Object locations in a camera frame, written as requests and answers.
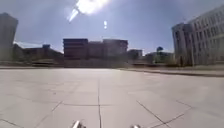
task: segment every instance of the distant building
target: distant building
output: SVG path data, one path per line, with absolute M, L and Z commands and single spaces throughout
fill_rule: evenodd
M 64 39 L 65 67 L 117 67 L 125 65 L 127 40 Z
M 39 48 L 24 48 L 24 60 L 27 62 L 38 62 L 50 60 L 52 63 L 63 63 L 63 54 L 50 48 L 50 45 L 44 44 Z
M 169 52 L 152 52 L 144 56 L 144 60 L 148 64 L 174 64 L 175 58 L 173 53 Z
M 7 13 L 0 14 L 0 61 L 11 61 L 18 20 Z
M 105 57 L 105 45 L 101 41 L 90 41 L 88 44 L 88 58 L 102 59 Z
M 66 60 L 88 58 L 88 39 L 64 39 L 64 57 Z
M 117 39 L 104 39 L 106 57 L 116 57 L 127 52 L 128 41 Z
M 138 60 L 142 58 L 142 50 L 131 49 L 127 52 L 128 59 Z
M 25 55 L 23 53 L 23 48 L 20 47 L 18 44 L 13 45 L 13 56 L 12 56 L 13 61 L 17 62 L 23 62 L 26 61 Z
M 172 28 L 175 56 L 183 65 L 224 61 L 224 5 Z

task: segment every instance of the multi-story building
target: multi-story building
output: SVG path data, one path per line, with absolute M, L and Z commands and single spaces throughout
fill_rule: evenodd
M 36 47 L 36 48 L 22 48 L 22 52 L 24 56 L 24 61 L 28 62 L 39 60 L 54 60 L 55 62 L 63 61 L 63 54 L 52 49 L 49 44 L 44 44 L 42 45 L 42 47 Z
M 102 59 L 104 54 L 105 45 L 101 41 L 90 41 L 88 44 L 88 58 Z
M 64 39 L 65 59 L 110 58 L 127 52 L 127 40 L 104 39 L 88 41 L 88 39 Z
M 103 43 L 105 44 L 105 54 L 107 57 L 125 54 L 128 49 L 127 40 L 104 39 Z
M 204 65 L 224 61 L 224 5 L 172 29 L 179 64 Z
M 64 39 L 64 58 L 83 60 L 88 58 L 88 39 Z
M 138 60 L 138 59 L 142 58 L 142 50 L 139 50 L 139 49 L 130 49 L 127 52 L 127 56 L 128 56 L 128 59 Z
M 7 13 L 0 14 L 0 61 L 11 61 L 18 20 Z

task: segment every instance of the sky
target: sky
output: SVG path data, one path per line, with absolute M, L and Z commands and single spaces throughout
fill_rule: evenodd
M 63 52 L 63 38 L 116 38 L 144 53 L 158 46 L 173 52 L 172 26 L 224 4 L 223 0 L 108 0 L 88 13 L 77 6 L 79 1 L 0 0 L 0 13 L 19 20 L 15 41 L 26 47 L 51 44 Z M 71 20 L 74 8 L 78 14 Z

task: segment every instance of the paved plaza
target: paved plaza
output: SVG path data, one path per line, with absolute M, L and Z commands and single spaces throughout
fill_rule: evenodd
M 224 79 L 115 69 L 0 70 L 0 128 L 223 128 Z

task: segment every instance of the white building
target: white building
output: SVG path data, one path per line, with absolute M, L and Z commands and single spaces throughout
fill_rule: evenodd
M 179 64 L 206 65 L 224 61 L 224 5 L 187 24 L 172 28 Z

